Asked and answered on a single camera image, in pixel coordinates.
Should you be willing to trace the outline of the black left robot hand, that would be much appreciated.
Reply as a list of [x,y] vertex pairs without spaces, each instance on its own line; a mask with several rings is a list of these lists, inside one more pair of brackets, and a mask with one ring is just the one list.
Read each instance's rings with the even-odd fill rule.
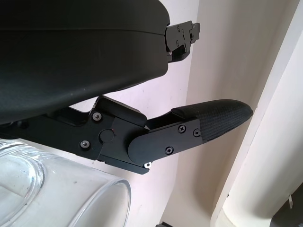
[[3,0],[0,136],[24,139],[137,174],[210,142],[253,115],[237,100],[153,118],[106,97],[163,76],[199,39],[171,25],[158,0]]

